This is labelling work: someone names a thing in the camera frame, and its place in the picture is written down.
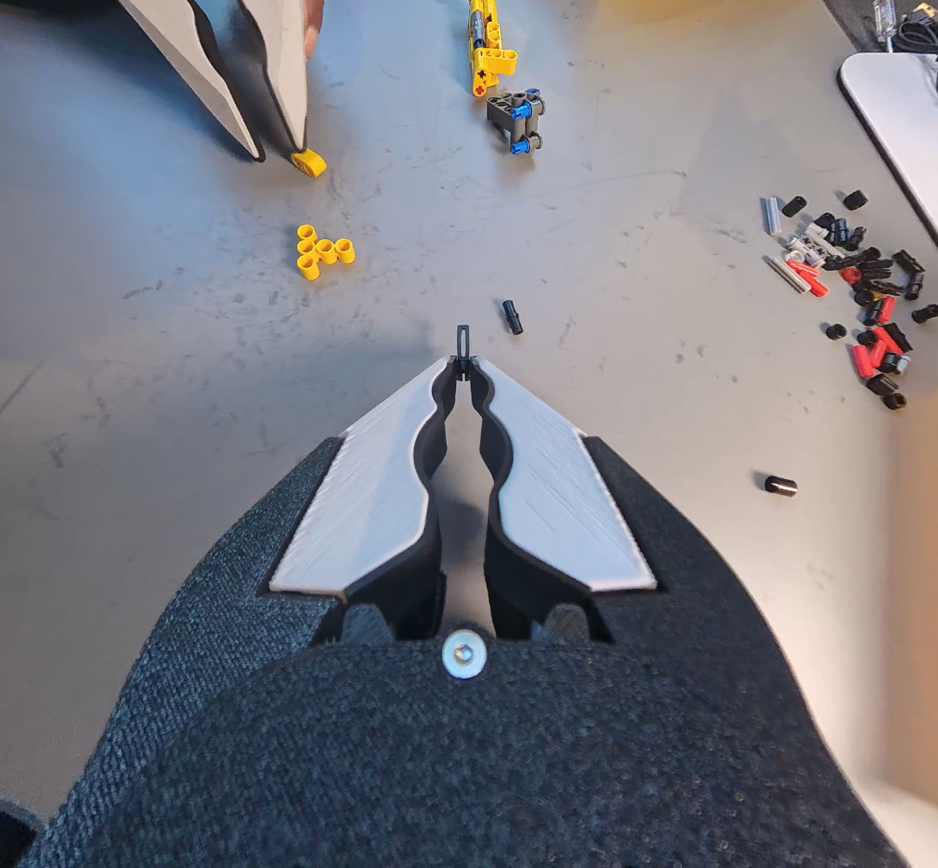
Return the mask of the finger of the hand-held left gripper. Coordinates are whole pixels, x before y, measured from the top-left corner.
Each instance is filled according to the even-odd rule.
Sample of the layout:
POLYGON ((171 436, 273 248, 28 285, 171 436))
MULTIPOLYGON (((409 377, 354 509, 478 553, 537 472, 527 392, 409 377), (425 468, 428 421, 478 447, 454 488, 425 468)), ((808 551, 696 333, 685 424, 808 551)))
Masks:
POLYGON ((306 149, 307 60, 303 0, 238 0, 254 22, 264 48, 264 78, 297 153, 306 149))
POLYGON ((195 0, 117 0, 160 53, 248 154, 265 158, 264 147, 245 120, 217 46, 211 23, 195 0))

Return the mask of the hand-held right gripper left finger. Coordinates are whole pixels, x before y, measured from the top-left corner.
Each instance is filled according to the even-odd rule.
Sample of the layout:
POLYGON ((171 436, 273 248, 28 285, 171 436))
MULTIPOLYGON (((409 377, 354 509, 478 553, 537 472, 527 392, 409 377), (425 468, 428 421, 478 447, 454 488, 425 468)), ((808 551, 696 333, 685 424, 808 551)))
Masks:
POLYGON ((431 479, 448 451, 457 381, 455 359, 439 358, 340 435, 272 591, 356 597, 416 557, 435 526, 431 479))

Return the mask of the pile of red black parts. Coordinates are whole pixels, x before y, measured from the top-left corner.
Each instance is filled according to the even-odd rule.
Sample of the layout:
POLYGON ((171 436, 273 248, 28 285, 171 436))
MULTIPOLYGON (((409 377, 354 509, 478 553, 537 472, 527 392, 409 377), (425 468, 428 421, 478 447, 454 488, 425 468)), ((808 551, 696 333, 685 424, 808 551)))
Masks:
POLYGON ((910 369, 917 361, 910 331, 936 326, 937 305, 920 301, 927 269, 907 249, 870 245, 868 229, 845 215, 811 217, 807 200, 760 199, 761 219, 776 248, 764 256, 773 274, 800 296, 827 299, 840 285, 853 318, 822 323, 831 342, 845 342, 861 385, 896 413, 908 406, 910 369))

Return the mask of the yellow beam assembly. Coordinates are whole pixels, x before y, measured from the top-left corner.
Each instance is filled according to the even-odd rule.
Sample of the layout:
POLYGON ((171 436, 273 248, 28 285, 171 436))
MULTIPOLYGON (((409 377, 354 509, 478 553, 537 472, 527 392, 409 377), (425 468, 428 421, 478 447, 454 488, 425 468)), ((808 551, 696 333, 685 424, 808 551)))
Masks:
POLYGON ((515 73, 519 54, 503 44, 497 0, 465 1, 468 2, 471 91, 476 99, 482 99, 499 84, 501 76, 515 73))

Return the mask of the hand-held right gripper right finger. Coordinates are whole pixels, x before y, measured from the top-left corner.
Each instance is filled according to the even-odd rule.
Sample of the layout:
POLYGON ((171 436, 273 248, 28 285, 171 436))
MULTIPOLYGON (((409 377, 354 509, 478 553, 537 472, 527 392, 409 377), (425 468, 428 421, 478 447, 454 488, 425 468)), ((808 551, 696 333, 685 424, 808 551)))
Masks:
POLYGON ((582 593, 655 590, 585 433, 484 358, 470 376, 499 540, 582 593))

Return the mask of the grey angled beam assembly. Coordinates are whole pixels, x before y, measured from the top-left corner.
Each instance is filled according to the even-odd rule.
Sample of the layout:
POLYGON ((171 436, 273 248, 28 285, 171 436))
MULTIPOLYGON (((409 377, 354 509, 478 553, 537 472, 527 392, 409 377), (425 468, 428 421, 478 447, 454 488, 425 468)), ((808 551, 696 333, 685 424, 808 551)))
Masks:
POLYGON ((534 150, 543 147, 543 140, 538 130, 525 133, 523 128, 517 128, 517 124, 512 121, 510 113, 512 107, 511 97, 515 93, 523 95, 524 92, 507 93, 489 98, 486 104, 488 123, 497 127, 499 132, 508 139, 510 153, 513 156, 530 154, 534 150))

